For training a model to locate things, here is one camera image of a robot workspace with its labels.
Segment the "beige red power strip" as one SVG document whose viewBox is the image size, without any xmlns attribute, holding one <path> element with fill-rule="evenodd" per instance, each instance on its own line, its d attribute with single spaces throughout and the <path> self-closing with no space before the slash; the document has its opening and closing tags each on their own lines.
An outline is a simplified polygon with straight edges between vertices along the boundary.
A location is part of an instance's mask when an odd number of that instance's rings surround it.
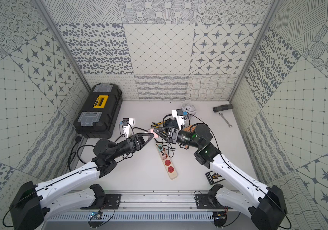
<svg viewBox="0 0 328 230">
<path fill-rule="evenodd" d="M 178 174 L 177 174 L 177 171 L 173 165 L 173 162 L 172 160 L 170 159 L 169 155 L 167 154 L 167 151 L 164 149 L 163 145 L 163 149 L 164 151 L 159 151 L 158 149 L 158 145 L 160 145 L 159 143 L 156 143 L 156 148 L 157 148 L 157 151 L 159 153 L 159 156 L 161 157 L 161 160 L 162 160 L 162 163 L 165 167 L 165 171 L 167 172 L 169 178 L 171 180 L 174 180 L 175 178 L 177 178 Z"/>
</svg>

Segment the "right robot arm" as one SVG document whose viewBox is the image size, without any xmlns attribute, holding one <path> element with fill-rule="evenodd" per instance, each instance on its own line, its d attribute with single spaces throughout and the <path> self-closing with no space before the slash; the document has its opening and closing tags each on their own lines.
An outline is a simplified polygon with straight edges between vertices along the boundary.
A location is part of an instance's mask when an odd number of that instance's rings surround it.
<svg viewBox="0 0 328 230">
<path fill-rule="evenodd" d="M 194 156 L 199 164 L 221 175 L 238 190 L 233 192 L 220 187 L 211 191 L 211 196 L 220 205 L 248 216 L 259 230 L 281 228 L 282 222 L 287 219 L 282 190 L 277 186 L 267 186 L 230 162 L 218 146 L 211 143 L 212 131 L 206 124 L 196 125 L 193 132 L 176 127 L 153 128 L 149 132 L 169 143 L 195 147 Z"/>
</svg>

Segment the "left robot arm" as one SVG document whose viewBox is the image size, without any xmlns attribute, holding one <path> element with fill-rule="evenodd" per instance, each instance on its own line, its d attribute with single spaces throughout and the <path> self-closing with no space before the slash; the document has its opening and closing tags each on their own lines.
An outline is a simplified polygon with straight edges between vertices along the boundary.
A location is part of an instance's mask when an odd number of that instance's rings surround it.
<svg viewBox="0 0 328 230">
<path fill-rule="evenodd" d="M 100 139 L 93 150 L 96 156 L 90 162 L 46 182 L 22 184 L 8 210 L 12 228 L 35 230 L 58 214 L 102 205 L 104 191 L 100 185 L 91 185 L 82 192 L 73 190 L 109 174 L 117 166 L 116 158 L 143 149 L 154 137 L 152 133 L 138 133 L 119 143 Z"/>
</svg>

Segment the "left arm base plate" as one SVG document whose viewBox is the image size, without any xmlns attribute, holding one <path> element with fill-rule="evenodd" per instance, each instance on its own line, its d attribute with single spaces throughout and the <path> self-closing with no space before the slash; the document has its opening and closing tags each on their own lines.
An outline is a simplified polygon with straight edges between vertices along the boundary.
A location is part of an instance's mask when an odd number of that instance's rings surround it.
<svg viewBox="0 0 328 230">
<path fill-rule="evenodd" d="M 107 209 L 117 210 L 119 209 L 121 194 L 105 194 L 102 197 L 96 198 L 89 207 L 80 208 L 82 210 L 92 209 Z"/>
</svg>

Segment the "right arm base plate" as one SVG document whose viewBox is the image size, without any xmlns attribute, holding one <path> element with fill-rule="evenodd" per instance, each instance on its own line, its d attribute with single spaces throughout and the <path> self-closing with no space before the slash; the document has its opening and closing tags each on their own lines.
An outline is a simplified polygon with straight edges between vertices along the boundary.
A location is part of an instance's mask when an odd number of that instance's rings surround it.
<svg viewBox="0 0 328 230">
<path fill-rule="evenodd" d="M 194 195 L 197 209 L 224 209 L 215 196 L 197 193 Z"/>
</svg>

